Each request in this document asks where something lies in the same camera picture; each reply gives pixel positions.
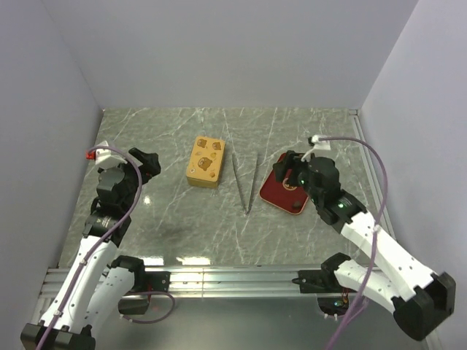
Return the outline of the metal tweezers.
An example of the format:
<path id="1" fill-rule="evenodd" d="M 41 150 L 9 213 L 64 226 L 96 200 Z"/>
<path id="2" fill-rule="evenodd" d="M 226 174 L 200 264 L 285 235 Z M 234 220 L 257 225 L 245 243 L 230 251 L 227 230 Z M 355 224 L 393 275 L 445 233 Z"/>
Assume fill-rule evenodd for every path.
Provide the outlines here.
<path id="1" fill-rule="evenodd" d="M 252 178 L 250 181 L 250 190 L 248 196 L 246 196 L 246 182 L 242 179 L 242 175 L 240 174 L 240 165 L 237 154 L 235 152 L 232 153 L 231 156 L 231 165 L 233 169 L 233 175 L 236 183 L 236 188 L 239 194 L 240 204 L 242 206 L 242 210 L 245 216 L 249 216 L 250 212 L 252 211 L 252 206 L 255 198 L 255 186 L 256 181 L 258 178 L 258 172 L 260 167 L 260 157 L 259 154 L 255 156 L 255 165 L 252 171 Z"/>

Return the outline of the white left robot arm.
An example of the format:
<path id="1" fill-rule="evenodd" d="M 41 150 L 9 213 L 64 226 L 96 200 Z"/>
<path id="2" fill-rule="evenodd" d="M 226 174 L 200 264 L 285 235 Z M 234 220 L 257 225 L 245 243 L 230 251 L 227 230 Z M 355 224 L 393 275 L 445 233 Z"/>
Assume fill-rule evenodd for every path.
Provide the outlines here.
<path id="1" fill-rule="evenodd" d="M 143 185 L 161 172 L 158 154 L 102 143 L 86 157 L 96 163 L 99 180 L 80 248 L 49 308 L 36 324 L 24 326 L 25 349 L 94 349 L 98 329 L 120 299 L 149 291 L 143 260 L 115 252 Z"/>

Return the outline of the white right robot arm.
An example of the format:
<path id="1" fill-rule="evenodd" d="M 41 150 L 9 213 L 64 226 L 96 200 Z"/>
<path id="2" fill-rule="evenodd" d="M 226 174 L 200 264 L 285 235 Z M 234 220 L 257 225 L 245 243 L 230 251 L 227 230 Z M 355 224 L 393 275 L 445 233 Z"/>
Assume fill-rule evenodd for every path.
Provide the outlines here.
<path id="1" fill-rule="evenodd" d="M 299 273 L 295 283 L 302 292 L 310 287 L 361 289 L 365 298 L 386 308 L 415 341 L 424 340 L 452 315 L 455 280 L 423 265 L 378 225 L 371 212 L 341 188 L 332 159 L 315 155 L 306 159 L 289 150 L 273 165 L 273 172 L 277 182 L 303 189 L 320 219 L 354 243 L 379 269 L 364 268 L 350 256 L 336 253 L 322 263 L 321 281 Z"/>

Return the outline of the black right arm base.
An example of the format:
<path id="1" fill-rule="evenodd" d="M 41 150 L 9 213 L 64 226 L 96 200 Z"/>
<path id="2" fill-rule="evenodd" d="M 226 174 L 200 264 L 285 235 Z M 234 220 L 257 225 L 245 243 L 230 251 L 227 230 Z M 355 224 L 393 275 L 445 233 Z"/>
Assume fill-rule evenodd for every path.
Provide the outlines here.
<path id="1" fill-rule="evenodd" d="M 342 318 L 350 307 L 349 294 L 352 289 L 341 286 L 336 277 L 323 270 L 300 270 L 292 279 L 301 294 L 317 296 L 319 311 L 324 317 Z"/>

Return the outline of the gold tin box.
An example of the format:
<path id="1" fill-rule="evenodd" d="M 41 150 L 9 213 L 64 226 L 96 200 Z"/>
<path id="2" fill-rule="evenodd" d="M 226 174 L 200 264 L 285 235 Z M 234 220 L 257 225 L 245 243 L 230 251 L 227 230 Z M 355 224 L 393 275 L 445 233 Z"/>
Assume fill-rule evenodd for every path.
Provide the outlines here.
<path id="1" fill-rule="evenodd" d="M 186 178 L 188 184 L 194 187 L 217 188 L 221 170 L 221 163 L 203 157 L 199 161 L 189 163 Z"/>

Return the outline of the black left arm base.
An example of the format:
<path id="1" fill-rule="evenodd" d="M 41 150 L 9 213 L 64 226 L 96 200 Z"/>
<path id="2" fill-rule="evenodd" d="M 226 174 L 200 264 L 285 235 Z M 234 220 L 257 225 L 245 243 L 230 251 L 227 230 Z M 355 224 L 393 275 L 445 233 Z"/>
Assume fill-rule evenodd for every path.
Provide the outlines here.
<path id="1" fill-rule="evenodd" d="M 168 271 L 146 272 L 119 301 L 118 311 L 123 315 L 136 316 L 145 314 L 150 307 L 151 295 L 143 292 L 168 292 L 171 273 Z"/>

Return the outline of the silver tin lid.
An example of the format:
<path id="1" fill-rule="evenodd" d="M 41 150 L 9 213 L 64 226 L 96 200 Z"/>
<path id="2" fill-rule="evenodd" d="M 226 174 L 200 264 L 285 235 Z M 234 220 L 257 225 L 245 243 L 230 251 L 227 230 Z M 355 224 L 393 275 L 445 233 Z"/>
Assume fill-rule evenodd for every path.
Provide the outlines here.
<path id="1" fill-rule="evenodd" d="M 223 140 L 197 136 L 186 168 L 188 184 L 216 188 L 220 180 L 224 152 Z"/>

